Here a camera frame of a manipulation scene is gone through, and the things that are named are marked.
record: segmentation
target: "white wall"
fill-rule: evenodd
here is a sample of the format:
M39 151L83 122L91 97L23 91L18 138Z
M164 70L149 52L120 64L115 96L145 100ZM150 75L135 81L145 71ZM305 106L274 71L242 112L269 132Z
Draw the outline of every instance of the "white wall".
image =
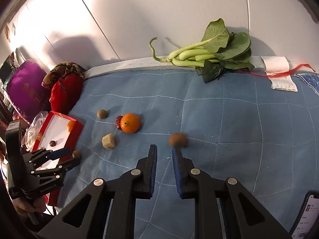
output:
M10 43L7 40L4 31L0 34L0 65L12 53Z
M319 70L319 29L297 0L28 0L17 17L16 44L52 69L85 68L158 55L201 40L210 21L249 32L253 55L285 56Z

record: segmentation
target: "green leaf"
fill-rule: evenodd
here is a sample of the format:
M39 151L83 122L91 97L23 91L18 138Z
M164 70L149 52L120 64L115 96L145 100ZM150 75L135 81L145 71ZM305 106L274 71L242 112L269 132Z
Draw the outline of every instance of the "green leaf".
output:
M208 83L224 72L224 67L220 63L212 63L209 60L205 60L204 67L202 68L202 78L204 83Z
M229 33L229 42L232 41L235 37L235 33Z
M233 40L227 44L226 48L219 49L219 55L217 57L221 60L225 60L242 55L249 50L250 45L251 41L248 34L244 32L237 33L234 35Z
M233 63L248 63L249 57L251 56L251 48L248 49L247 52L243 53L242 55L225 59L225 61L233 62Z
M232 69L232 70L248 68L249 71L252 71L253 68L255 67L253 64L251 64L249 62L248 63L232 63L232 62L227 62L227 61L223 61L223 60L221 60L221 65L224 68Z
M202 75L203 73L202 67L195 67L195 71L197 72L198 75Z
M210 22L205 30L202 41L212 39L208 43L202 45L210 53L216 53L219 48L225 48L229 40L229 33L225 28L222 19Z

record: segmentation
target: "leopard print fabric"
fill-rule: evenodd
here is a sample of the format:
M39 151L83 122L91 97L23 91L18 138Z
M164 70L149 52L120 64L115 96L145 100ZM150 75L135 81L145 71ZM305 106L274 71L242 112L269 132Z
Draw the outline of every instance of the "leopard print fabric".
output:
M76 63L62 62L53 68L43 79L42 86L51 90L59 78L65 74L75 73L84 79L86 70Z

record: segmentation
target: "plastic bag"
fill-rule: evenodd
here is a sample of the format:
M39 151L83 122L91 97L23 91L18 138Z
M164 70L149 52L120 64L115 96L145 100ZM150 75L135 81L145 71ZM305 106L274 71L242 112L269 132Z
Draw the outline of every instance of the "plastic bag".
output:
M24 139L22 140L21 144L25 144L30 152L33 149L38 133L40 132L40 129L42 128L42 125L48 114L48 112L40 111L32 121L30 127L26 130Z

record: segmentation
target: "brown round fruit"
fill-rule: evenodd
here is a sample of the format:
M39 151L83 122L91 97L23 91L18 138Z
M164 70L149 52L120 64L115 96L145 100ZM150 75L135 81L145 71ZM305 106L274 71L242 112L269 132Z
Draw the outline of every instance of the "brown round fruit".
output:
M96 113L96 116L97 116L99 119L107 118L107 116L108 116L108 111L106 111L105 109L100 109L100 110L98 110L98 112Z
M72 153L72 156L73 158L77 158L77 157L81 157L82 154L79 150L75 150L73 153Z
M49 145L50 145L51 147L55 147L55 146L56 146L56 142L55 142L54 140L51 140L50 143L49 143Z
M187 137L183 133L175 133L169 136L168 142L172 147L186 147Z
M115 120L116 128L119 129L119 130L122 130L122 128L121 128L121 119L122 118L123 118L123 116L117 116L117 118Z

